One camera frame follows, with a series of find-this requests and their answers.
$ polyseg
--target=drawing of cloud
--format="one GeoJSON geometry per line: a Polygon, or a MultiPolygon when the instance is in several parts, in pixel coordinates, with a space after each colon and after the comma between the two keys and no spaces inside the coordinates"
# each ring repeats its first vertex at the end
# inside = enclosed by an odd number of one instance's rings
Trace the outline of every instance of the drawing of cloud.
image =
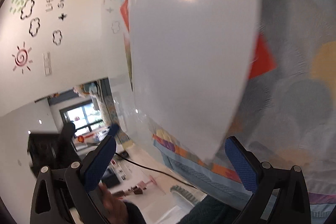
{"type": "Polygon", "coordinates": [[[32,19],[30,21],[30,28],[29,33],[32,37],[35,37],[37,35],[38,30],[40,29],[40,19],[38,17],[32,19]]]}
{"type": "Polygon", "coordinates": [[[33,12],[33,7],[35,5],[34,0],[26,0],[25,6],[22,7],[21,10],[21,19],[24,20],[27,17],[30,17],[33,12]]]}
{"type": "Polygon", "coordinates": [[[53,31],[53,33],[52,33],[52,37],[53,37],[53,40],[52,40],[52,41],[54,42],[54,44],[55,44],[56,46],[61,45],[61,41],[62,41],[63,36],[62,36],[62,33],[61,33],[60,30],[53,31]]]}
{"type": "Polygon", "coordinates": [[[113,33],[119,32],[119,30],[120,30],[120,23],[119,23],[119,21],[112,22],[111,29],[113,30],[113,33]]]}

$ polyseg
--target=person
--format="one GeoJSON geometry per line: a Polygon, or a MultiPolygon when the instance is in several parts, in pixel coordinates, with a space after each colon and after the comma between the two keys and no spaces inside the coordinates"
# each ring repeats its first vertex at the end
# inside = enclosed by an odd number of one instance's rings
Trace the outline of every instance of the person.
{"type": "MultiPolygon", "coordinates": [[[[133,203],[115,198],[104,184],[99,185],[102,203],[111,224],[146,224],[139,208],[133,203]]],[[[211,196],[206,196],[178,224],[231,224],[240,211],[211,196]]]]}

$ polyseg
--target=screw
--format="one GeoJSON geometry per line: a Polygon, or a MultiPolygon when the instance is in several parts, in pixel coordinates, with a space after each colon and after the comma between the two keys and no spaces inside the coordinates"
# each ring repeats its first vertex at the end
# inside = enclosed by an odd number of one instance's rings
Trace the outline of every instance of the screw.
{"type": "Polygon", "coordinates": [[[265,169],[270,169],[271,168],[271,165],[269,162],[267,161],[264,161],[262,164],[261,164],[262,167],[264,167],[265,169]]]}
{"type": "Polygon", "coordinates": [[[43,166],[42,168],[41,168],[41,172],[42,173],[45,173],[45,172],[47,172],[48,171],[48,167],[47,166],[43,166]]]}
{"type": "Polygon", "coordinates": [[[78,161],[75,161],[71,164],[71,168],[76,169],[80,166],[80,163],[78,161]]]}
{"type": "Polygon", "coordinates": [[[301,172],[301,168],[297,165],[294,166],[294,171],[295,172],[301,172]]]}

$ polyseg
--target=whiteboard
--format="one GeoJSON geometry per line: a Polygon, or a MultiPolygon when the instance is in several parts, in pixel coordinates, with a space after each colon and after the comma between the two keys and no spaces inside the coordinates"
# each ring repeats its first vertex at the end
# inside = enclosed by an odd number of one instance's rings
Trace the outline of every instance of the whiteboard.
{"type": "Polygon", "coordinates": [[[108,76],[103,0],[5,0],[0,8],[0,116],[108,76]]]}

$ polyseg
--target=window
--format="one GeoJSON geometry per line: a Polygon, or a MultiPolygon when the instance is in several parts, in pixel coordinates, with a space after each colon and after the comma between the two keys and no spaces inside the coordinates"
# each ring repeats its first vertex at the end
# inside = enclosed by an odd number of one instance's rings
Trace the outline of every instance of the window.
{"type": "Polygon", "coordinates": [[[73,122],[76,126],[76,136],[91,132],[104,126],[100,111],[93,108],[92,100],[61,109],[63,122],[73,122]]]}

